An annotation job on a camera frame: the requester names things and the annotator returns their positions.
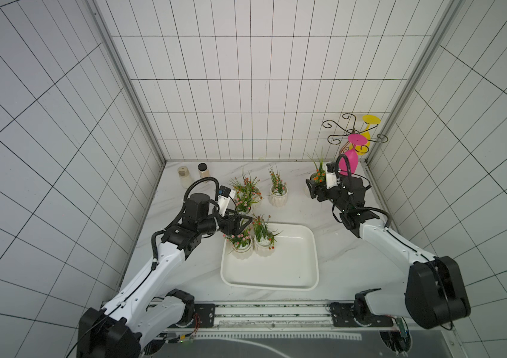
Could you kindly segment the pink flower white pot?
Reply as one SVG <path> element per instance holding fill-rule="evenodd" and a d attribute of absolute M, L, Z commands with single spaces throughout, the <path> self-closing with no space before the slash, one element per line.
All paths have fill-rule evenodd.
<path fill-rule="evenodd" d="M 253 234 L 250 228 L 246 228 L 241 234 L 224 235 L 230 245 L 230 253 L 238 260 L 245 260 L 253 253 Z"/>

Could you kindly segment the red flower white pot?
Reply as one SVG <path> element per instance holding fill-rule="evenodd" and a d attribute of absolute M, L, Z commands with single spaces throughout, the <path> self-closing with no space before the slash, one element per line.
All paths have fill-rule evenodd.
<path fill-rule="evenodd" d="M 272 255 L 275 250 L 276 239 L 281 232 L 271 230 L 269 221 L 263 215 L 255 216 L 252 225 L 255 252 L 261 257 Z"/>

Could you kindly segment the white rectangular storage tray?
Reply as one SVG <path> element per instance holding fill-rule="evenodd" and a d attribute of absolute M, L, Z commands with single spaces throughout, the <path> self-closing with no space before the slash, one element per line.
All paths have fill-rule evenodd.
<path fill-rule="evenodd" d="M 318 256 L 313 232 L 303 225 L 272 223 L 277 242 L 273 249 L 252 244 L 235 250 L 224 243 L 221 279 L 228 286 L 310 291 L 319 283 Z"/>

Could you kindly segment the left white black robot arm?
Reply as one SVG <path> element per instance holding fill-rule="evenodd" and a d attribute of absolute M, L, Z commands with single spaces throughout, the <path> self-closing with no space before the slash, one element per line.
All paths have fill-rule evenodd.
<path fill-rule="evenodd" d="M 153 304 L 168 276 L 181 266 L 202 239 L 222 232 L 239 237 L 252 217 L 229 209 L 235 190 L 216 178 L 201 178 L 183 196 L 180 212 L 152 234 L 152 257 L 119 293 L 100 309 L 80 318 L 77 357 L 139 357 L 156 337 L 172 325 L 187 326 L 195 316 L 195 298 L 172 289 Z"/>

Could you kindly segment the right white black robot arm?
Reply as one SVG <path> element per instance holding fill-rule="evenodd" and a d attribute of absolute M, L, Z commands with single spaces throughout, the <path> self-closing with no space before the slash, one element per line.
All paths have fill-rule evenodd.
<path fill-rule="evenodd" d="M 338 223 L 374 246 L 401 272 L 399 280 L 356 293 L 353 317 L 359 325 L 367 327 L 373 318 L 387 316 L 410 318 L 425 329 L 451 330 L 456 320 L 471 314 L 459 264 L 411 243 L 391 228 L 391 214 L 368 207 L 365 193 L 370 187 L 353 175 L 347 155 L 315 167 L 316 173 L 306 179 L 310 197 L 331 203 Z"/>

